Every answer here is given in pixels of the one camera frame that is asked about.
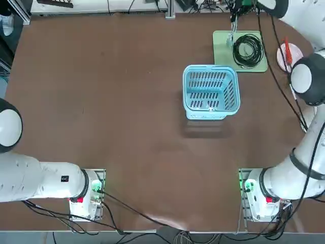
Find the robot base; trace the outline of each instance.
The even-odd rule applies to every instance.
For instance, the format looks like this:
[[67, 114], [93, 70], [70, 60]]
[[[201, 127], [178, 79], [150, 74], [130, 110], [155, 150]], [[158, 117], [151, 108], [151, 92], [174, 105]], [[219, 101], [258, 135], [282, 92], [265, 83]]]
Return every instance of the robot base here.
[[239, 169], [244, 219], [270, 222], [279, 213], [280, 201], [268, 202], [259, 186], [262, 169]]
[[[72, 215], [81, 216], [90, 220], [101, 220], [103, 216], [102, 200], [104, 195], [96, 192], [104, 191], [105, 187], [105, 169], [85, 169], [89, 178], [88, 190], [86, 195], [73, 202], [69, 200], [70, 213]], [[88, 220], [81, 218], [70, 218], [72, 221], [87, 222]]]

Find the coiled black cable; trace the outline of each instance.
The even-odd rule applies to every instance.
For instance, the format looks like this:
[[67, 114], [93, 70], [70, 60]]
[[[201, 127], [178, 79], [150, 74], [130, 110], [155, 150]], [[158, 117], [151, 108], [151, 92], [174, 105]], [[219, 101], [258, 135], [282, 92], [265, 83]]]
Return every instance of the coiled black cable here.
[[[252, 49], [252, 53], [246, 52], [244, 47], [245, 55], [240, 54], [239, 47], [241, 45], [247, 45]], [[264, 56], [264, 49], [259, 38], [253, 34], [246, 34], [239, 37], [233, 46], [233, 57], [239, 66], [252, 69], [257, 66]]]

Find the brown table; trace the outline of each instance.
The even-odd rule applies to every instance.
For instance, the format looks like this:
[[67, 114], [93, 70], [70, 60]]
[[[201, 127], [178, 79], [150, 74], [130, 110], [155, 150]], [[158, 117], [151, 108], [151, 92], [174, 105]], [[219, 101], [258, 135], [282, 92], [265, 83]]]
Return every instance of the brown table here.
[[[288, 36], [305, 55], [312, 51], [291, 27], [280, 21], [276, 26], [280, 38]], [[182, 72], [189, 64], [212, 64], [212, 33], [229, 28], [228, 14], [34, 18], [23, 29], [7, 91], [24, 121], [15, 151], [40, 161], [106, 168], [107, 191], [172, 226], [236, 231], [238, 169], [277, 165], [303, 133], [269, 71], [239, 74], [235, 116], [208, 129], [187, 124]], [[266, 15], [262, 28], [271, 65], [290, 96]], [[242, 17], [239, 29], [257, 30], [256, 15]], [[157, 227], [106, 202], [122, 229]], [[67, 200], [37, 203], [69, 208]], [[1, 230], [66, 230], [19, 202], [0, 204], [0, 213]], [[315, 221], [324, 214], [323, 205], [306, 200], [287, 231], [325, 232]], [[103, 221], [110, 223], [107, 214]], [[248, 230], [260, 228], [249, 224]]]

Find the green mat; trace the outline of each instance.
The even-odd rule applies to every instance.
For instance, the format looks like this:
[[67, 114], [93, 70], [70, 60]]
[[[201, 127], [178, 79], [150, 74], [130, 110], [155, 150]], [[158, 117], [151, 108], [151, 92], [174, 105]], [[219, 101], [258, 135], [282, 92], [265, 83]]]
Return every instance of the green mat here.
[[[213, 53], [214, 53], [214, 64], [230, 66], [237, 72], [265, 72], [268, 69], [268, 63], [264, 55], [262, 61], [254, 68], [248, 69], [237, 65], [233, 58], [233, 50], [226, 44], [230, 31], [227, 30], [216, 30], [213, 33]], [[234, 34], [234, 40], [245, 34], [253, 34], [261, 40], [261, 34], [259, 31], [237, 31]], [[239, 49], [240, 53], [244, 53], [244, 48], [241, 45]]]

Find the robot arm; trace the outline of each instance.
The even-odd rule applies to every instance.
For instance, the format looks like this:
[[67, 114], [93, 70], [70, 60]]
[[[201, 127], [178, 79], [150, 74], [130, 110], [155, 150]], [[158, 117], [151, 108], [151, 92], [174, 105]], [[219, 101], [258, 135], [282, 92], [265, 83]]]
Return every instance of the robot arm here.
[[19, 142], [22, 128], [18, 110], [0, 99], [0, 202], [68, 198], [71, 214], [94, 220], [101, 204], [94, 189], [102, 190], [96, 172], [9, 152]]
[[[279, 211], [280, 199], [301, 198], [316, 139], [325, 121], [325, 0], [258, 0], [258, 4], [295, 28], [318, 51], [299, 60], [290, 75], [296, 94], [306, 104], [317, 106], [316, 116], [309, 113], [313, 119], [305, 137], [279, 165], [253, 169], [245, 184], [252, 217], [257, 222], [269, 221]], [[324, 146], [325, 133], [317, 146], [305, 198], [325, 190]]]
[[315, 48], [325, 47], [324, 0], [258, 0], [258, 6], [302, 34]]

